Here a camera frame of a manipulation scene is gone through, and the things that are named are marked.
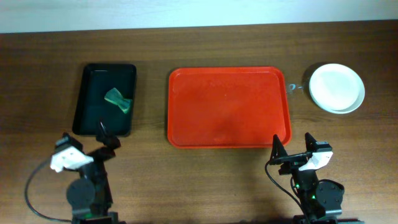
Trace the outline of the green yellow sponge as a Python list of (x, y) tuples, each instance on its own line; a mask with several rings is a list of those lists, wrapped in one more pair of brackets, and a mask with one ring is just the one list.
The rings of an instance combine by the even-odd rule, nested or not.
[(116, 105), (124, 114), (127, 114), (132, 106), (132, 100), (123, 97), (117, 88), (110, 89), (104, 96), (104, 99)]

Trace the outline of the white cream plate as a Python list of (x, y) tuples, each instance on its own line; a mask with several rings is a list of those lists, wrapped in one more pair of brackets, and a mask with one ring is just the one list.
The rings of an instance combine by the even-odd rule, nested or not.
[(308, 90), (321, 109), (333, 114), (347, 114), (358, 109), (366, 94), (360, 76), (351, 68), (328, 63), (311, 75)]

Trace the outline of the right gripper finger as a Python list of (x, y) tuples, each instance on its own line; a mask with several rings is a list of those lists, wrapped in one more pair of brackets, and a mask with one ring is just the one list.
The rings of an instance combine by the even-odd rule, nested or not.
[(305, 145), (307, 152), (315, 152), (317, 150), (315, 138), (310, 133), (305, 133)]
[(288, 156), (283, 144), (281, 143), (278, 135), (273, 135), (273, 140), (272, 140), (272, 151), (271, 151), (271, 156), (270, 160), (276, 160), (281, 157), (286, 157)]

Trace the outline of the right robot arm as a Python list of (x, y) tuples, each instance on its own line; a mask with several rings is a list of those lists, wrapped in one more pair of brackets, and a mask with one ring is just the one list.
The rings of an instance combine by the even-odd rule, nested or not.
[[(302, 211), (295, 215), (292, 223), (338, 223), (342, 214), (341, 203), (345, 188), (330, 179), (319, 179), (317, 170), (325, 167), (332, 155), (332, 147), (326, 141), (317, 141), (310, 133), (305, 134), (306, 151), (287, 154), (278, 135), (273, 136), (272, 151), (265, 164), (265, 172), (271, 182), (291, 197)], [(290, 175), (288, 192), (270, 175), (269, 166), (279, 165), (279, 175)]]

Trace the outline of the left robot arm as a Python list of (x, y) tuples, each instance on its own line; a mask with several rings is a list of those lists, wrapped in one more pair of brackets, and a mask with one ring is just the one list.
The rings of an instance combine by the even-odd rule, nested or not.
[(50, 168), (58, 173), (64, 170), (79, 173), (80, 177), (66, 192), (72, 207), (72, 223), (118, 224), (121, 223), (118, 213), (109, 211), (113, 198), (104, 163), (116, 156), (114, 151), (121, 143), (102, 121), (97, 123), (96, 140), (103, 145), (86, 154), (82, 143), (65, 133), (56, 142)]

